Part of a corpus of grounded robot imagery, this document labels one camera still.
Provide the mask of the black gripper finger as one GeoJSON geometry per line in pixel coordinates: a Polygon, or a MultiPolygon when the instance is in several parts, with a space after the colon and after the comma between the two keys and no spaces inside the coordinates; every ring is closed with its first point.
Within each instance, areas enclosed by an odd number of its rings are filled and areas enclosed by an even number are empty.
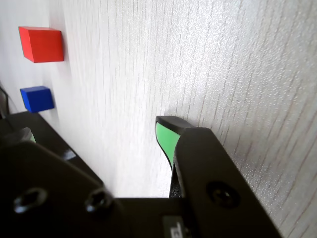
{"type": "Polygon", "coordinates": [[[278,238],[280,233],[214,133],[176,116],[157,116],[156,127],[178,136],[173,155],[183,197],[201,238],[278,238]]]}
{"type": "Polygon", "coordinates": [[[124,223],[98,181],[16,132],[0,139],[3,238],[121,238],[124,223]]]}

